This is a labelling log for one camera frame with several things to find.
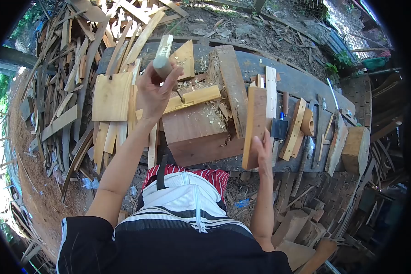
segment brick wall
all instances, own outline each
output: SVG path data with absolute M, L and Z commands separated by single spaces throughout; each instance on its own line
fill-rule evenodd
M 359 77 L 341 81 L 343 95 L 355 105 L 358 123 L 371 129 L 372 96 L 370 77 Z
M 333 177 L 324 173 L 317 188 L 315 198 L 323 201 L 324 214 L 319 222 L 332 233 L 347 211 L 351 198 L 358 186 L 358 176 L 345 172 L 335 172 Z

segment chisel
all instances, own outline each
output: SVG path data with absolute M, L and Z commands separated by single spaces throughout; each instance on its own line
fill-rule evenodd
M 170 64 L 169 59 L 166 56 L 159 55 L 155 57 L 153 61 L 153 66 L 157 74 L 161 77 L 161 79 L 166 80 L 167 76 L 170 74 L 172 71 L 172 65 Z M 180 95 L 178 92 L 178 86 L 175 85 L 173 87 L 173 91 L 176 91 L 178 96 L 180 96 L 181 102 L 185 103 L 185 100 L 183 96 Z

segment workbench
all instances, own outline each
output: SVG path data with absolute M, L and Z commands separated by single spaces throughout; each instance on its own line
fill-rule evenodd
M 174 42 L 172 45 L 172 52 L 182 46 L 183 43 L 181 42 Z M 142 70 L 146 68 L 150 61 L 155 58 L 155 53 L 157 52 L 159 46 L 159 42 L 147 42 L 143 47 L 143 50 L 140 52 L 139 58 L 142 58 Z M 208 63 L 208 53 L 213 50 L 213 47 L 204 46 L 201 44 L 194 44 L 193 51 L 194 51 L 194 58 L 195 58 L 195 72 L 202 73 L 207 72 L 207 69 L 201 70 L 201 60 L 206 61 Z M 241 68 L 242 76 L 245 82 L 246 87 L 248 88 L 249 83 L 251 82 L 250 77 L 255 76 L 257 74 L 265 74 L 265 66 L 269 66 L 275 68 L 277 73 L 280 74 L 280 81 L 277 81 L 277 117 L 280 116 L 280 112 L 282 111 L 282 94 L 283 92 L 289 92 L 289 112 L 285 120 L 290 121 L 293 116 L 294 107 L 299 98 L 303 98 L 309 103 L 311 100 L 317 100 L 317 95 L 320 94 L 326 101 L 326 110 L 322 111 L 322 117 L 320 117 L 320 125 L 322 133 L 325 132 L 327 129 L 327 124 L 329 123 L 329 119 L 332 113 L 336 110 L 336 105 L 334 98 L 332 96 L 332 92 L 329 86 L 312 75 L 305 74 L 295 68 L 287 66 L 285 64 L 279 63 L 275 60 L 266 58 L 264 56 L 259 56 L 250 52 L 243 52 L 238 51 L 238 47 L 235 47 L 236 50 L 236 57 Z M 114 47 L 107 48 L 102 56 L 101 61 L 99 62 L 99 67 L 97 70 L 97 74 L 105 74 L 106 67 L 108 62 L 113 54 Z M 351 113 L 355 113 L 355 106 L 352 102 L 347 100 L 344 96 L 340 93 L 335 92 L 335 96 L 337 99 L 337 103 L 339 108 L 348 109 Z M 316 136 L 316 129 L 317 129 L 317 121 L 318 121 L 318 106 L 313 107 L 313 120 L 314 120 L 314 143 L 316 143 L 315 136 Z M 326 135 L 326 140 L 332 140 L 334 132 L 334 126 L 332 125 L 329 129 L 329 133 Z M 279 158 L 275 167 L 273 167 L 273 172 L 298 172 L 299 165 L 301 163 L 301 155 L 303 151 L 303 144 L 301 149 L 298 153 L 296 158 L 290 158 L 289 161 L 285 161 Z M 329 145 L 324 145 L 322 151 L 321 161 L 319 165 L 312 169 L 312 158 L 306 161 L 306 165 L 304 168 L 304 172 L 324 172 L 325 164 L 327 155 L 329 153 Z M 157 163 L 159 163 L 159 158 L 162 154 L 169 154 L 168 163 L 175 163 L 172 156 L 170 155 L 170 150 L 167 149 L 167 145 L 164 139 L 160 136 L 160 145 L 158 148 L 158 158 Z M 142 156 L 140 160 L 141 163 L 147 164 L 147 158 Z M 218 161 L 207 162 L 203 164 L 198 164 L 191 166 L 191 168 L 197 169 L 222 169 L 226 171 L 243 171 L 244 169 L 241 167 L 242 165 L 242 155 L 236 157 L 230 157 L 226 159 L 221 159 Z M 344 166 L 342 162 L 337 165 L 336 171 L 344 171 Z

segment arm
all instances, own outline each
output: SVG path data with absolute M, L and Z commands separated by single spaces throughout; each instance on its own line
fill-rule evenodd
M 153 82 L 162 81 L 155 72 L 152 62 L 143 73 L 137 84 L 144 102 L 143 116 L 134 130 L 129 133 L 122 147 L 116 149 L 116 154 L 102 176 L 96 196 L 86 216 L 98 216 L 110 222 L 113 227 L 117 225 L 123 198 L 134 178 L 148 135 L 163 115 L 172 87 L 177 84 L 178 77 L 183 74 L 182 68 L 176 68 L 174 65 L 173 67 L 174 69 L 161 87 L 153 84 Z
M 257 151 L 260 184 L 257 192 L 256 206 L 251 216 L 250 230 L 263 251 L 274 251 L 271 237 L 274 227 L 273 210 L 273 167 L 271 164 L 271 141 L 269 131 L 265 129 L 263 143 L 255 136 L 252 148 Z

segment red striped shorts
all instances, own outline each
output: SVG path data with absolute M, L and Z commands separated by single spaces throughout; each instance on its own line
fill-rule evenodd
M 142 186 L 142 191 L 145 187 L 150 185 L 152 181 L 150 180 L 152 176 L 157 176 L 157 171 L 160 165 L 156 165 L 153 168 L 148 170 L 148 173 L 146 174 L 146 179 L 143 182 Z M 210 184 L 212 184 L 215 189 L 218 191 L 219 195 L 221 195 L 221 199 L 225 201 L 224 199 L 224 191 L 225 188 L 227 187 L 227 182 L 228 182 L 228 177 L 230 177 L 230 174 L 226 171 L 220 170 L 220 169 L 204 169 L 204 170 L 197 170 L 197 171 L 189 171 L 186 170 L 184 167 L 178 167 L 173 164 L 168 164 L 166 165 L 166 168 L 164 170 L 164 174 L 171 174 L 175 172 L 191 172 L 193 174 L 199 175 L 206 179 Z

